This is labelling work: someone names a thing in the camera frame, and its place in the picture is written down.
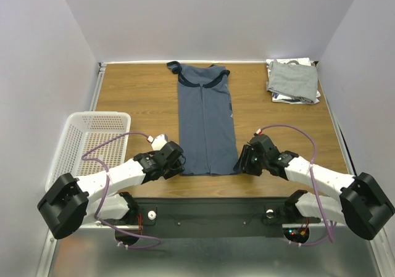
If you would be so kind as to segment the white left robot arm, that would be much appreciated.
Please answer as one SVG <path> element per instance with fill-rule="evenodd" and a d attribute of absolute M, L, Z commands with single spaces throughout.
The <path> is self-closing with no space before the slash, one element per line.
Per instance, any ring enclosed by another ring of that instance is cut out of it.
<path fill-rule="evenodd" d="M 138 154 L 109 170 L 78 177 L 65 173 L 53 182 L 37 208 L 54 238 L 66 238 L 84 222 L 94 221 L 88 207 L 96 201 L 129 186 L 179 174 L 183 171 L 181 157 L 183 149 L 169 141 L 158 151 Z"/>

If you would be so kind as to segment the blue tank top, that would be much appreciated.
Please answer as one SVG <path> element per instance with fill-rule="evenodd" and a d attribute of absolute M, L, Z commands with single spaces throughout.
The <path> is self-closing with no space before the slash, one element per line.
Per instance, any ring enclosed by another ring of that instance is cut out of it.
<path fill-rule="evenodd" d="M 180 146 L 186 158 L 184 176 L 233 175 L 238 161 L 230 71 L 167 63 L 177 76 Z"/>

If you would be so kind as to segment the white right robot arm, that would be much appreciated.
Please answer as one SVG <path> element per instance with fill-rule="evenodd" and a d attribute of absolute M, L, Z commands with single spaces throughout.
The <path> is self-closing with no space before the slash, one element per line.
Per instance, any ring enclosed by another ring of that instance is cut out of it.
<path fill-rule="evenodd" d="M 339 173 L 311 163 L 297 153 L 279 151 L 265 134 L 243 146 L 236 172 L 259 176 L 264 170 L 287 181 L 301 183 L 314 193 L 298 190 L 285 201 L 288 221 L 326 219 L 346 225 L 354 234 L 372 240 L 394 216 L 394 206 L 372 175 Z"/>

